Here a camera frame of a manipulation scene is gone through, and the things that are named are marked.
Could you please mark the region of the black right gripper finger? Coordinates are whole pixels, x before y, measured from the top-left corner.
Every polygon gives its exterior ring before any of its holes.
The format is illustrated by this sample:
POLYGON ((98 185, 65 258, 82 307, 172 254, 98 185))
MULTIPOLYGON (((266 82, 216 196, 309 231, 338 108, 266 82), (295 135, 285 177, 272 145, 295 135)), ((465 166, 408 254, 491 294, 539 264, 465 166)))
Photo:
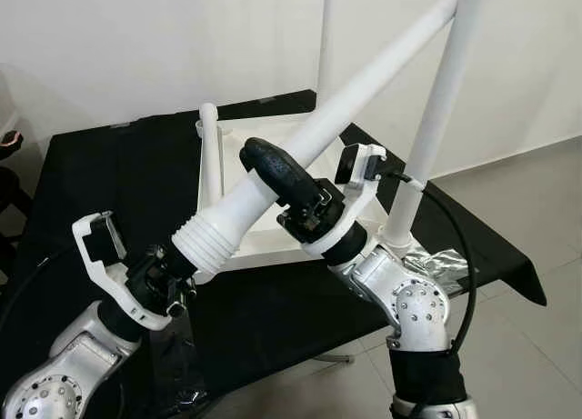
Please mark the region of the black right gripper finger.
POLYGON ((279 206, 307 210, 319 205, 320 190, 315 179, 280 146, 250 137, 238 157, 246 170, 254 171, 275 192, 279 206))

